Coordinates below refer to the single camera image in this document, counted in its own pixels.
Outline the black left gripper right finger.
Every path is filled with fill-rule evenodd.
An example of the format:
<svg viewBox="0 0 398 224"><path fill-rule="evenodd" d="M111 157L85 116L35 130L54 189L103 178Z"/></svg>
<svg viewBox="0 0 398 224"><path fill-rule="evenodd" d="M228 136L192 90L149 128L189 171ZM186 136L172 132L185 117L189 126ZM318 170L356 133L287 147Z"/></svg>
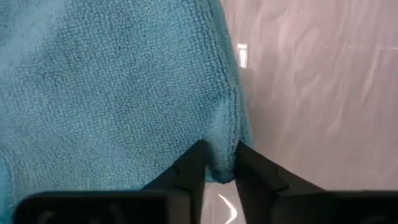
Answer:
<svg viewBox="0 0 398 224"><path fill-rule="evenodd" d="M325 190L240 142L236 187L247 223L397 224L395 190Z"/></svg>

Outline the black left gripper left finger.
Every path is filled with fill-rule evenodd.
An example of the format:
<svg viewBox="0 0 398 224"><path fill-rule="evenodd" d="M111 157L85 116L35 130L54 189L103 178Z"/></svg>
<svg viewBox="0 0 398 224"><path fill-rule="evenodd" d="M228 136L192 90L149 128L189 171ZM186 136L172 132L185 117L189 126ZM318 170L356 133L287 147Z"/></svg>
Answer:
<svg viewBox="0 0 398 224"><path fill-rule="evenodd" d="M197 141L140 190L42 192L22 200L14 224L199 223L208 144Z"/></svg>

